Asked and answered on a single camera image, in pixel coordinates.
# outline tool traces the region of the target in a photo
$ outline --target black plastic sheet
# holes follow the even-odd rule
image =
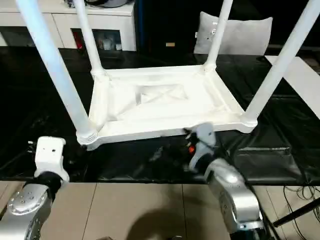
[[[89,111],[93,80],[87,56],[74,49],[62,57]],[[202,64],[206,55],[148,56],[135,52],[102,54],[106,69]],[[270,69],[261,56],[221,55],[217,72],[245,109]],[[184,136],[104,144],[86,152],[34,48],[0,48],[0,179],[27,180],[35,171],[28,141],[65,138],[64,167],[72,182],[203,183],[189,172]],[[217,132],[216,152],[254,185],[318,185],[320,120],[282,80],[250,134]]]

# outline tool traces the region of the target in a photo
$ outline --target floor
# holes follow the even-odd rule
[[[0,209],[21,187],[21,182],[0,182]],[[272,221],[289,212],[282,186],[255,189]],[[308,202],[288,189],[286,196],[294,210]],[[297,224],[306,239],[319,239],[320,224],[312,212],[298,218]],[[277,231],[284,240],[301,239],[292,222]],[[107,236],[113,240],[230,239],[209,188],[189,184],[71,183],[59,191],[41,231],[42,240],[107,240]]]

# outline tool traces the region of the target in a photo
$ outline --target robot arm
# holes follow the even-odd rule
[[[64,139],[57,137],[38,139],[35,179],[11,197],[0,221],[0,239],[40,239],[41,227],[50,215],[56,193],[69,181],[62,165],[65,144]]]
[[[224,223],[230,234],[264,228],[256,195],[246,186],[243,176],[226,160],[214,159],[215,133],[211,123],[186,130],[189,147],[195,149],[189,169],[204,174],[220,203]]]

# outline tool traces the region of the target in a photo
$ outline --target cable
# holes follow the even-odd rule
[[[283,195],[284,195],[284,199],[285,199],[285,201],[286,201],[286,204],[287,204],[287,206],[288,206],[288,208],[289,208],[289,211],[290,211],[290,213],[292,213],[293,210],[292,210],[292,207],[291,207],[291,205],[290,205],[290,203],[289,203],[289,201],[288,201],[288,199],[287,199],[286,189],[288,189],[288,188],[287,188],[286,186],[283,186]],[[298,227],[298,224],[297,224],[296,219],[294,219],[293,222],[294,222],[294,223],[292,223],[293,228],[294,228],[294,230],[296,231],[296,233],[299,235],[299,237],[300,237],[301,239],[303,239],[303,240],[307,240],[307,239],[305,238],[305,236],[301,233],[301,231],[300,231],[300,229],[299,229],[299,227]]]
[[[310,196],[306,196],[306,189],[309,189],[310,191]],[[316,186],[300,186],[297,189],[291,189],[287,186],[285,186],[285,189],[289,190],[290,192],[295,192],[297,197],[301,200],[316,200],[315,194],[316,192],[320,193],[320,190],[317,189]],[[320,208],[316,207],[315,209],[313,209],[313,214],[315,219],[319,222],[320,224]]]

